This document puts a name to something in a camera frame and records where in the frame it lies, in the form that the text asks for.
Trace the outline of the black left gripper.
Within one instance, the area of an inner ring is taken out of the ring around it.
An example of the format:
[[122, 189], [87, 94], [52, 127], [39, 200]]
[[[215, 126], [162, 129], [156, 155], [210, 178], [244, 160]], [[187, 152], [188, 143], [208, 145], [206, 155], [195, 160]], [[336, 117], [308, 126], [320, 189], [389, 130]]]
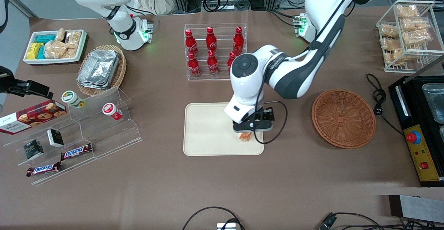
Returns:
[[238, 122], [237, 124], [250, 122], [254, 124], [262, 124], [268, 121], [275, 121], [273, 107], [268, 107], [266, 109], [260, 108], [251, 115], [246, 114], [242, 117], [241, 122]]

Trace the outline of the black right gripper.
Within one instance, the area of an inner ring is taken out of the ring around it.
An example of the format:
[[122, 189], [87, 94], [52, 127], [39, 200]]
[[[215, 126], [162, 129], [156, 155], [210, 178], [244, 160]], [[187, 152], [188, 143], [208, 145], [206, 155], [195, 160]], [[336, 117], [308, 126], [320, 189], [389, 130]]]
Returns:
[[27, 80], [25, 86], [16, 86], [16, 79], [11, 70], [0, 66], [0, 93], [14, 95], [36, 95], [47, 99], [53, 98], [53, 93], [48, 86], [38, 82]]

